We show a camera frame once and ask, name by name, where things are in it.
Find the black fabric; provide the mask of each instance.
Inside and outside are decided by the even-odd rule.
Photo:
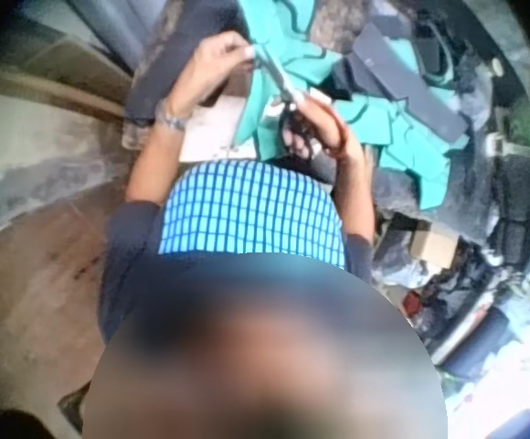
[[[98,318],[108,342],[121,322],[143,298],[161,300],[173,291],[172,280],[202,262],[228,257],[229,253],[184,252],[158,254],[164,210],[153,203],[120,206],[108,226],[109,249],[102,276]],[[372,249],[362,237],[349,235],[344,243],[346,270],[370,280]]]
[[[172,89],[200,41],[227,30],[247,35],[236,0],[186,0],[174,33],[129,93],[126,118],[141,124],[154,120],[155,106]]]

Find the bracelet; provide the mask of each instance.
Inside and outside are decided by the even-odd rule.
[[[163,123],[168,128],[173,128],[182,132],[186,130],[187,121],[166,112],[164,109],[164,100],[160,100],[157,103],[157,107],[155,107],[155,120]]]

